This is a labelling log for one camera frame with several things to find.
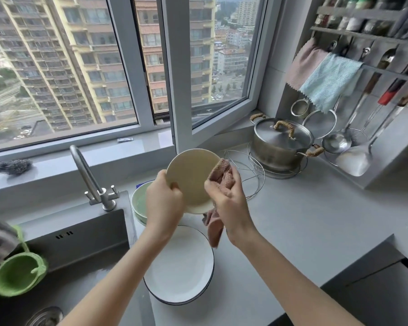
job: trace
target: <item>sink drain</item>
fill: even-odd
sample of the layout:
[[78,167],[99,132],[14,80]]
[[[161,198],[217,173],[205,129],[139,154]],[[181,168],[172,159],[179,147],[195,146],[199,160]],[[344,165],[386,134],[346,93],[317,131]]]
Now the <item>sink drain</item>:
[[48,307],[35,313],[26,326],[56,326],[63,319],[62,310],[58,307]]

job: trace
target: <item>hand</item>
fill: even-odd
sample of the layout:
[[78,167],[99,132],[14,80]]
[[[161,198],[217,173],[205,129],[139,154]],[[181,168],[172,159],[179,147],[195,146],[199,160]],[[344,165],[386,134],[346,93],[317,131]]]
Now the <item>hand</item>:
[[166,170],[160,170],[157,178],[147,188],[147,230],[166,242],[185,213],[183,193],[176,183],[166,183]]
[[236,167],[233,169],[233,178],[236,181],[231,188],[231,198],[224,195],[215,182],[205,181],[204,188],[216,203],[216,209],[223,224],[227,228],[227,235],[231,243],[239,247],[250,233],[256,232],[254,223],[248,210],[248,204],[242,188],[242,179]]

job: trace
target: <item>stack of plates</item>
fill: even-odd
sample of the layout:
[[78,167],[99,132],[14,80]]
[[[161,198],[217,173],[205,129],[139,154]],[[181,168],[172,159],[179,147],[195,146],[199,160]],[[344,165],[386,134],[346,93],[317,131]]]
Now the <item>stack of plates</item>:
[[213,271],[214,255],[206,236],[180,225],[143,280],[156,299],[179,306],[204,293]]

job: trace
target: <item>city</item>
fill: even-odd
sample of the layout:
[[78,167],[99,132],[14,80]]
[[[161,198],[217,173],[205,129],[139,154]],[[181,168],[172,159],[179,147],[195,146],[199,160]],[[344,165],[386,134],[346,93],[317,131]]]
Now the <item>city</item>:
[[[169,111],[157,1],[133,1],[161,124]],[[193,122],[245,96],[259,1],[189,1]],[[0,146],[136,122],[106,0],[0,0]]]

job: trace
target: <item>gray countertop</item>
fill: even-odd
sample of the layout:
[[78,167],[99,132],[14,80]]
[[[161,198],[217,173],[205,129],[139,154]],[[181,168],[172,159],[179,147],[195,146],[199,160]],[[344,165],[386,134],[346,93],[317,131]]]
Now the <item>gray countertop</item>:
[[[157,171],[117,187],[131,195],[136,184],[154,179]],[[245,193],[254,192],[256,186],[253,180],[246,181]],[[67,197],[5,219],[21,223],[84,201],[84,197]],[[307,169],[292,179],[266,179],[248,205],[262,235],[319,286],[408,226],[408,191],[361,190],[318,159],[312,159]],[[200,216],[185,214],[181,224],[206,233]],[[143,226],[136,220],[135,225],[140,235]],[[157,325],[265,326],[284,313],[225,233],[214,253],[214,276],[196,301],[173,307],[151,297]]]

